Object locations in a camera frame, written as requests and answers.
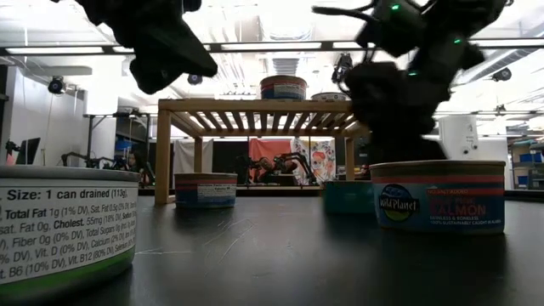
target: ceiling light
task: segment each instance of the ceiling light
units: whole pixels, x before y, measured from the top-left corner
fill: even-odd
[[[333,42],[332,48],[340,48],[340,49],[361,49],[360,45],[357,44],[357,42]]]
[[[481,48],[539,48],[544,46],[542,39],[471,39],[471,43]]]
[[[71,48],[6,48],[10,54],[102,54],[101,47]]]
[[[125,48],[125,47],[113,47],[113,51],[116,53],[122,53],[122,54],[133,54],[134,49],[133,48]]]
[[[259,42],[259,43],[233,43],[222,44],[222,50],[242,51],[242,50],[283,50],[283,49],[318,49],[321,48],[321,42]]]

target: white wall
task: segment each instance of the white wall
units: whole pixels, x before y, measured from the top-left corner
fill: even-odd
[[[438,135],[427,135],[425,139],[436,140],[442,145]],[[442,149],[446,151],[448,156],[452,153],[442,145]],[[504,167],[504,188],[506,190],[513,189],[513,176],[512,176],[512,163],[508,160],[508,142],[506,138],[491,138],[480,137],[478,139],[478,154],[474,160],[480,161],[504,161],[506,166]]]
[[[9,67],[7,85],[0,164],[5,163],[8,139],[20,145],[23,140],[41,138],[34,165],[45,161],[45,166],[61,166],[62,154],[85,152],[88,120],[82,116],[82,100],[69,94],[52,95],[46,85],[23,76],[17,67]],[[82,164],[75,158],[69,162],[74,167]]]
[[[109,115],[117,111],[121,84],[122,57],[104,57],[93,63],[93,75],[85,94],[85,113]],[[93,130],[91,157],[113,158],[116,143],[116,118],[104,119]]]

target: blue bin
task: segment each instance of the blue bin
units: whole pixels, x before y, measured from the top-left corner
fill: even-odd
[[[519,155],[519,162],[542,162],[542,154],[520,154]]]
[[[524,184],[527,185],[529,183],[529,177],[526,175],[520,175],[518,176],[518,184]]]

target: blue can label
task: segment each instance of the blue can label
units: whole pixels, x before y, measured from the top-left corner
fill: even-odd
[[[236,183],[201,181],[176,183],[176,204],[180,207],[232,207],[236,201]]]
[[[470,232],[504,227],[504,184],[374,184],[378,222],[420,231]]]

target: security camera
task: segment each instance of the security camera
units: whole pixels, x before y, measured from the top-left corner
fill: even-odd
[[[48,91],[51,94],[63,94],[66,92],[66,84],[62,76],[53,76],[53,80],[48,85]]]
[[[512,72],[508,68],[504,68],[501,71],[494,73],[491,79],[495,82],[508,81],[512,77]]]
[[[191,85],[198,85],[198,84],[202,83],[202,76],[189,75],[187,77],[187,82],[189,82],[189,84],[191,84]]]

